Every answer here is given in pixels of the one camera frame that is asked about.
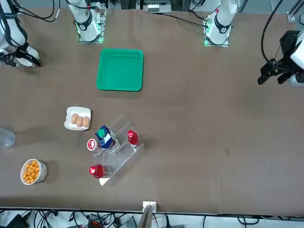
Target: ketchup bottle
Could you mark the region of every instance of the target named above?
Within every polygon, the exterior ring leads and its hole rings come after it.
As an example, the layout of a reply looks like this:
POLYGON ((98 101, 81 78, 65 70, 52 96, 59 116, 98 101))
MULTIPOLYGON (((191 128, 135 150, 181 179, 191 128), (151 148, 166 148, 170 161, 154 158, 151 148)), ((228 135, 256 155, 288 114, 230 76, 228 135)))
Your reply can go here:
POLYGON ((129 130, 128 142, 132 147, 137 147, 139 145, 138 134, 135 131, 129 130))
POLYGON ((108 168, 104 165, 97 164, 90 167, 90 174, 95 178, 102 178, 108 174, 108 168))

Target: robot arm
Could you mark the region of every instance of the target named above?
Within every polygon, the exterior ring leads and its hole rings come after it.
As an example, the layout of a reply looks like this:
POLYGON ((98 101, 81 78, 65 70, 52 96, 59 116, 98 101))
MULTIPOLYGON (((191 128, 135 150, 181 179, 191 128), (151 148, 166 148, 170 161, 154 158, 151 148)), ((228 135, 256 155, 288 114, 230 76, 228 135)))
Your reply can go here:
POLYGON ((28 36, 17 18, 18 10, 10 0, 0 0, 0 62, 18 67, 16 58, 27 67, 40 66, 39 55, 27 43, 28 36))
POLYGON ((274 58, 261 68, 257 82, 265 83, 270 77, 277 76, 278 83, 289 80, 292 86, 304 86, 304 30, 287 31, 280 39, 283 58, 274 58))
POLYGON ((237 9, 236 0, 221 0, 219 9, 211 14, 212 23, 206 34, 212 43, 220 45, 227 40, 237 9))
POLYGON ((69 0, 68 6, 76 21, 76 26, 80 37, 85 42, 94 41, 100 34, 100 12, 95 9, 100 9, 97 6, 90 5, 89 0, 69 0))

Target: brown egg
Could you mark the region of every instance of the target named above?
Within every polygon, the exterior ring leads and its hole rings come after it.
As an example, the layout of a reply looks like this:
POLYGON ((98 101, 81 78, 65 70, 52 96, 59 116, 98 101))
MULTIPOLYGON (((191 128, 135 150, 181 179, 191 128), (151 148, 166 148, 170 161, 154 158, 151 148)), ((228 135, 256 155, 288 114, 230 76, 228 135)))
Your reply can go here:
POLYGON ((82 121, 83 121, 83 117, 78 117, 77 118, 77 121, 76 121, 76 125, 77 125, 77 127, 82 127, 82 121))
POLYGON ((71 117, 71 123, 72 124, 76 124, 77 118, 79 117, 79 115, 77 113, 74 113, 71 117))
POLYGON ((90 118, 86 116, 86 117, 84 118, 84 120, 82 121, 82 125, 83 125, 84 127, 88 127, 89 124, 90 124, 90 118))

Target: green tray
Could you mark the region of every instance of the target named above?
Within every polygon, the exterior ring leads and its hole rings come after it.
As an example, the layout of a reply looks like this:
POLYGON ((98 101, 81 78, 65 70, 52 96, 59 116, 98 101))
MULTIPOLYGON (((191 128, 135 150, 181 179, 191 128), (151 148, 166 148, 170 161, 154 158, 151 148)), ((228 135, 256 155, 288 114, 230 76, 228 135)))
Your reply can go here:
POLYGON ((104 49, 100 53, 97 88, 140 91, 143 86, 143 52, 128 49, 104 49))

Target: table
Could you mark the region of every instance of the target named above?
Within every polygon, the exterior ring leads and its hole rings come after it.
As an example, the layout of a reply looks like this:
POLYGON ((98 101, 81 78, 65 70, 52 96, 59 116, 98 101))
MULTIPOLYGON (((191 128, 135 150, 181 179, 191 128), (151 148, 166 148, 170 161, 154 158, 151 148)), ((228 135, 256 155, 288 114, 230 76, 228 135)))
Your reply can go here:
MULTIPOLYGON (((303 215, 304 90, 276 78, 257 85, 268 17, 236 15, 229 48, 204 47, 200 27, 139 10, 110 12, 102 45, 77 43, 68 9, 54 23, 23 17, 43 67, 1 66, 0 125, 17 136, 0 151, 1 206, 140 211, 143 201, 156 201, 161 212, 303 215), (144 52, 141 92, 96 89, 103 48, 144 52), (90 130, 64 128, 73 105, 92 110, 90 130), (101 187, 88 173, 86 142, 125 112, 146 150, 101 187), (47 163, 44 183, 21 183, 30 158, 47 163)), ((269 58, 289 29, 285 15, 274 16, 269 58)))

